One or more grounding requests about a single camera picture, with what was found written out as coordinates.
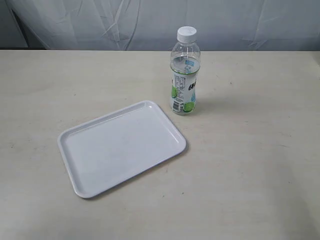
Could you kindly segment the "white wrinkled backdrop cloth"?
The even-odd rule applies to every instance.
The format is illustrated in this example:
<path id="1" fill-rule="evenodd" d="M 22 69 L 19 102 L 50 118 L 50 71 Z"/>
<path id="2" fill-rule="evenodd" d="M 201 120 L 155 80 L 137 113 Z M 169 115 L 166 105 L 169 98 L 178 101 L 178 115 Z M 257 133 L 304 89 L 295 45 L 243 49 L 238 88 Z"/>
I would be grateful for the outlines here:
<path id="1" fill-rule="evenodd" d="M 192 26 L 203 51 L 317 51 L 317 0 L 3 0 L 2 49 L 170 51 Z"/>

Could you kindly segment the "clear plastic drink bottle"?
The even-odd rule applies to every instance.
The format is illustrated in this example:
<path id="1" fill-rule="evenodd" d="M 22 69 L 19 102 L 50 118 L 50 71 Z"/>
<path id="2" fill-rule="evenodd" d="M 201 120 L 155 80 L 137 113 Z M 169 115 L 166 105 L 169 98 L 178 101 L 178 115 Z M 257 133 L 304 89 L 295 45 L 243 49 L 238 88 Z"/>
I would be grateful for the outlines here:
<path id="1" fill-rule="evenodd" d="M 197 30 L 182 26 L 177 30 L 177 43 L 170 54 L 170 107 L 178 115 L 187 115 L 196 105 L 197 75 L 201 67 L 201 51 Z"/>

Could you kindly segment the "white rectangular plastic tray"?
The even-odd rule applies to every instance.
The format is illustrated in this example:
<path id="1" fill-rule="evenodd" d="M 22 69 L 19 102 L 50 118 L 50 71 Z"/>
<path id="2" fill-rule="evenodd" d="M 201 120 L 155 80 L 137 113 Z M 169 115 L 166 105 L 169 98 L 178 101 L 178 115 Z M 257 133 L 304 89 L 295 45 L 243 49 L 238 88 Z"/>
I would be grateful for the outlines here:
<path id="1" fill-rule="evenodd" d="M 187 142 L 162 109 L 144 100 L 72 127 L 58 147 L 76 195 L 99 194 L 182 153 Z"/>

